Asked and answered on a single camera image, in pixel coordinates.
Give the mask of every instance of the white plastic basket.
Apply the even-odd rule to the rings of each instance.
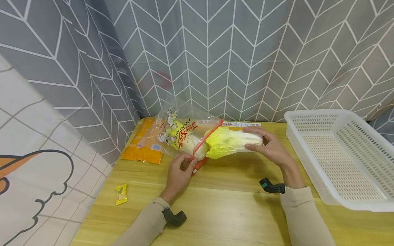
[[[286,135],[325,204],[394,211],[394,146],[344,109],[284,115]]]

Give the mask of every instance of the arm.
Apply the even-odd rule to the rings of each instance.
[[[163,232],[167,223],[162,211],[170,207],[178,195],[185,189],[197,160],[192,160],[185,171],[180,169],[183,161],[190,161],[188,154],[177,155],[168,166],[167,185],[159,198],[143,209],[134,223],[113,242],[112,246],[149,246]]]
[[[281,170],[286,185],[286,193],[281,194],[281,204],[292,245],[335,245],[315,206],[310,188],[300,187],[302,177],[296,164],[281,167]]]
[[[282,171],[286,192],[281,194],[281,204],[292,245],[335,245],[316,209],[310,188],[305,186],[296,163],[276,136],[256,126],[244,128],[243,131],[263,137],[263,145],[247,144],[245,147],[262,153]]]

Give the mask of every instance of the yellow candy wrapper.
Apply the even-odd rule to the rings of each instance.
[[[126,186],[127,184],[120,185],[116,187],[116,206],[121,205],[122,203],[127,202],[126,196]]]

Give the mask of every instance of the beige sleeve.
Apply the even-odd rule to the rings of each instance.
[[[309,187],[286,187],[281,194],[292,246],[331,246],[334,240],[320,216]]]
[[[153,199],[112,246],[149,246],[163,232],[167,222],[162,211],[169,207],[163,199]]]

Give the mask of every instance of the gray curtain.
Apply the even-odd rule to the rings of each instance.
[[[377,132],[394,145],[394,106],[387,107],[379,117],[369,123]]]
[[[115,29],[92,4],[105,10],[98,1],[0,1],[0,54],[113,164],[139,115]]]
[[[143,115],[177,96],[225,119],[328,108],[369,119],[393,99],[393,1],[105,2]]]
[[[4,0],[0,53],[113,163],[171,97],[229,120],[377,116],[393,18],[391,0]]]

